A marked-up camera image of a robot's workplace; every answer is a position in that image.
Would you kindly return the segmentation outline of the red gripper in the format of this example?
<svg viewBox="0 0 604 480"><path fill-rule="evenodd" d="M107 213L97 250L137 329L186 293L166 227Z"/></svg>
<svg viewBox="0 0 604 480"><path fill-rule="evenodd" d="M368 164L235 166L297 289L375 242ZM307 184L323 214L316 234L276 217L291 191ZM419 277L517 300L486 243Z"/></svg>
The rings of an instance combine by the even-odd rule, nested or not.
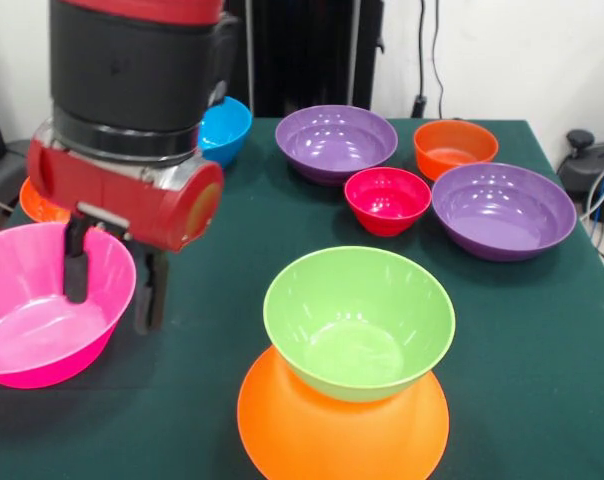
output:
<svg viewBox="0 0 604 480"><path fill-rule="evenodd" d="M74 152L33 139L28 174L38 193L74 213L120 226L142 248L140 271L146 274L135 294L135 327L140 334L163 324L169 262L164 251L178 252L210 225L221 199L224 174L219 164L194 156L168 169L151 169L142 179L92 162ZM64 231L63 293L74 304L88 295L87 216L72 216Z"/></svg>

